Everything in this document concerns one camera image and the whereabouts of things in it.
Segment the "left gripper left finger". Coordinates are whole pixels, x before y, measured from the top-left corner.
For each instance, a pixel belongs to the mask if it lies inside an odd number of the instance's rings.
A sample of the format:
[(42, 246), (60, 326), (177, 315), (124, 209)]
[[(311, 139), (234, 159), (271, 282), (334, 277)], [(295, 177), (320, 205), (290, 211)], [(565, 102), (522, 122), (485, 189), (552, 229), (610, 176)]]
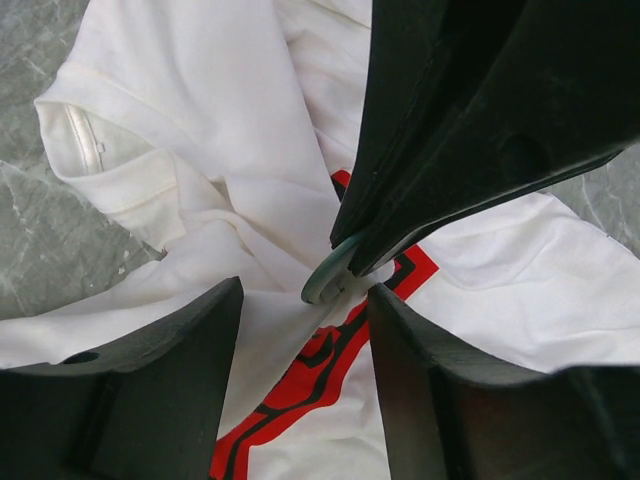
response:
[(1, 374), (5, 479), (205, 479), (244, 291), (188, 305), (57, 365)]

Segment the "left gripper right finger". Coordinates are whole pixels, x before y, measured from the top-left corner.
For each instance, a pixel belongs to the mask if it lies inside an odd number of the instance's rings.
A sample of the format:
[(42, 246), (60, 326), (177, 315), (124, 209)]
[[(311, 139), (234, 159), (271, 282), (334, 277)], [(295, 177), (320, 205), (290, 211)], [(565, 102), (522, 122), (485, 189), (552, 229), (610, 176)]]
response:
[(544, 374), (483, 352), (383, 285), (367, 312), (395, 479), (635, 479), (639, 371)]

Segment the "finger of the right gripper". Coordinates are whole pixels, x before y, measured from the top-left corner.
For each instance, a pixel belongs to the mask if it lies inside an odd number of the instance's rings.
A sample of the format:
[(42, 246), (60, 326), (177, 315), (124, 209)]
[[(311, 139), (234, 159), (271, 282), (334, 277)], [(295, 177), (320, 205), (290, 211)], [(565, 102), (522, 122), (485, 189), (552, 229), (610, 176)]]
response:
[(520, 17), (521, 1), (375, 1), (356, 165), (332, 245), (371, 224), (397, 155), (474, 94)]
[(353, 274), (449, 223), (602, 166), (638, 141), (638, 3), (521, 2), (475, 93), (397, 155), (397, 179), (355, 233)]

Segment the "green round brooch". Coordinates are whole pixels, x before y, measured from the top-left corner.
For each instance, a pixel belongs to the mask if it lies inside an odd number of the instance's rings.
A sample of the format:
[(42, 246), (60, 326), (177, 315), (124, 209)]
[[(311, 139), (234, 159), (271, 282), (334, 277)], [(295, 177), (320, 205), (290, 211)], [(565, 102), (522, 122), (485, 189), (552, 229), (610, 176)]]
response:
[(361, 234), (344, 240), (313, 271), (301, 291), (301, 300), (310, 305), (332, 301), (343, 290), (348, 266), (361, 241)]

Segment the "white Coca-Cola t-shirt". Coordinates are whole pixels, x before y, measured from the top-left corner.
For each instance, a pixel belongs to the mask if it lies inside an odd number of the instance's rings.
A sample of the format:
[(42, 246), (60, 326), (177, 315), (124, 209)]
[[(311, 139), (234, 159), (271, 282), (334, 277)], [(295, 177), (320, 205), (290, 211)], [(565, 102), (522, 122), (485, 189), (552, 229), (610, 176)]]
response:
[[(37, 99), (55, 175), (165, 256), (86, 300), (1, 325), (3, 368), (60, 366), (239, 277), (247, 297), (211, 479), (386, 479), (357, 288), (327, 312), (303, 279), (354, 168), (368, 1), (93, 1)], [(438, 326), (549, 372), (639, 361), (639, 262), (532, 193), (385, 268)]]

